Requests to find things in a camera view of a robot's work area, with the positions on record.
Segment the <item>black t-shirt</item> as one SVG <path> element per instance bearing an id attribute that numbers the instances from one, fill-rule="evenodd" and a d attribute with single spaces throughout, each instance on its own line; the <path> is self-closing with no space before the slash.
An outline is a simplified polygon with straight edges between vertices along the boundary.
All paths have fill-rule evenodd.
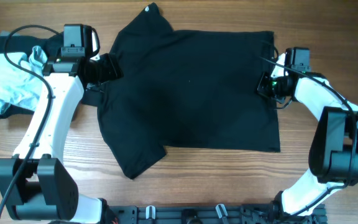
<path id="1" fill-rule="evenodd" d="M 279 152 L 273 102 L 257 94 L 274 34 L 174 30 L 149 4 L 111 48 L 122 77 L 96 98 L 98 123 L 123 174 L 135 179 L 166 146 Z"/>

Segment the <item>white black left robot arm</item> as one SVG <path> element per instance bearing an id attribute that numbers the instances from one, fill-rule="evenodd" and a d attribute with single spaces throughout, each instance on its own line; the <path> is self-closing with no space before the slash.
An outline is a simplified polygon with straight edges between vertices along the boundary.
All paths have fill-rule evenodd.
<path id="1" fill-rule="evenodd" d="M 0 221 L 118 223 L 103 198 L 82 195 L 63 165 L 70 123 L 87 83 L 102 75 L 96 55 L 52 57 L 42 70 L 44 86 L 35 113 L 12 157 L 0 158 Z"/>

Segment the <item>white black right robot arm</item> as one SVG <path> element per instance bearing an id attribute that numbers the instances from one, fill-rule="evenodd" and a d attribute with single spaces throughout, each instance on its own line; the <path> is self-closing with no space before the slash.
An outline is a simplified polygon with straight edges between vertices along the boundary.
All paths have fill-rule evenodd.
<path id="1" fill-rule="evenodd" d="M 263 73 L 257 93 L 288 105 L 304 104 L 318 120 L 308 170 L 272 201 L 271 222 L 295 222 L 335 192 L 358 183 L 358 106 L 335 91 L 319 73 Z"/>

